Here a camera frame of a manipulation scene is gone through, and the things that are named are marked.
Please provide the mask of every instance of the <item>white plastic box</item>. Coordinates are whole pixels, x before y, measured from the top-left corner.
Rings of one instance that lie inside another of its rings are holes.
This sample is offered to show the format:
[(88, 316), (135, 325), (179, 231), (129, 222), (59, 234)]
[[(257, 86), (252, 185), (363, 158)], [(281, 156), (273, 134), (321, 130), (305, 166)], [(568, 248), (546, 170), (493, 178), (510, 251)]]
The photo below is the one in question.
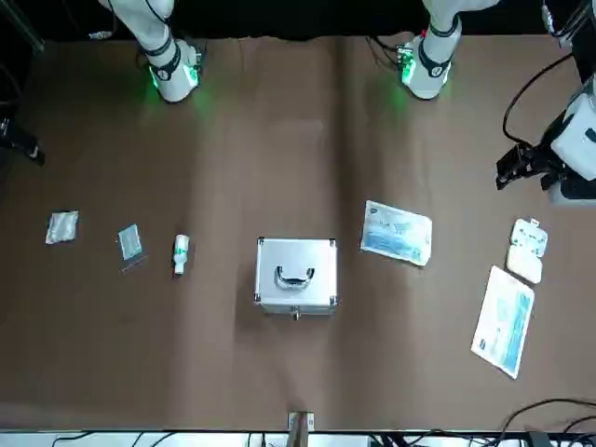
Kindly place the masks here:
[(335, 239), (260, 237), (254, 303), (294, 319), (332, 314), (338, 304)]
[(533, 284), (542, 279), (540, 258), (544, 256), (549, 241), (549, 235), (539, 225), (536, 219), (530, 222), (518, 219), (511, 232), (507, 256), (507, 269)]

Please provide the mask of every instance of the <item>blue and white package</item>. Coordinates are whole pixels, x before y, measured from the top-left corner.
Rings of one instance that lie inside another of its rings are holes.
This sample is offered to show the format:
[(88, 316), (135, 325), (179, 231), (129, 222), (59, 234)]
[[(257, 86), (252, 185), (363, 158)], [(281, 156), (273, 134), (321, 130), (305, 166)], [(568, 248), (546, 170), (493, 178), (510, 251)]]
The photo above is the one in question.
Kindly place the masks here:
[(432, 221), (426, 216), (366, 201), (362, 250), (426, 265), (431, 243)]
[(516, 379), (533, 304), (532, 289), (493, 266), (472, 352)]
[(141, 254), (141, 238), (139, 237), (137, 224), (120, 231), (118, 233), (118, 240), (120, 241), (120, 249), (122, 250), (122, 259), (125, 261)]

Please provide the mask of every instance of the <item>white bottle cap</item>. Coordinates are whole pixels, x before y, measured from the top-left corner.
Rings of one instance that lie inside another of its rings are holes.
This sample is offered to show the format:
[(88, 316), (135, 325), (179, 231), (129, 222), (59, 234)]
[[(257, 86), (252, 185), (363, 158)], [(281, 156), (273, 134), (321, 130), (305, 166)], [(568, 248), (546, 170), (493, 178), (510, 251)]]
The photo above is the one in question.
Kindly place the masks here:
[(176, 275), (181, 275), (182, 273), (184, 273), (184, 264), (185, 263), (177, 263), (174, 265), (174, 273)]

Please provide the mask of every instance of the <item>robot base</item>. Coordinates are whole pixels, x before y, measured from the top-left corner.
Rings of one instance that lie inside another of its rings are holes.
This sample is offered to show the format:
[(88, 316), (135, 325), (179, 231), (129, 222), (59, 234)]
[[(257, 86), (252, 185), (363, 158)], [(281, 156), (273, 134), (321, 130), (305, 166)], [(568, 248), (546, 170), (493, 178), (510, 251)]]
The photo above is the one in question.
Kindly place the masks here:
[(445, 85), (449, 76), (451, 64), (439, 77), (431, 77), (427, 69), (420, 62), (419, 47), (422, 45), (423, 38), (418, 35), (413, 41), (403, 46), (410, 58), (406, 58), (400, 64), (401, 83), (406, 86), (412, 94), (421, 100), (432, 100), (439, 95), (440, 89)]
[(151, 65), (149, 72), (153, 83), (165, 102), (180, 102), (186, 98), (193, 89), (200, 84), (199, 67), (202, 55), (195, 47), (188, 45), (183, 40), (176, 40), (175, 45), (180, 49), (180, 58), (175, 61), (175, 67), (165, 79), (167, 74), (162, 74), (159, 68)]

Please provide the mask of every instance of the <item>silver metal case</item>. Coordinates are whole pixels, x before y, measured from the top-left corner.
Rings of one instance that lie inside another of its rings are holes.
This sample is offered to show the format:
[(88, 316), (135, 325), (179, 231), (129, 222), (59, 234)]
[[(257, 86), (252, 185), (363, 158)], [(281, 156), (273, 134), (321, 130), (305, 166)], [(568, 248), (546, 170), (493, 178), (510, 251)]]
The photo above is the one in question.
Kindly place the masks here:
[(332, 314), (338, 304), (335, 239), (260, 237), (254, 303), (294, 319)]

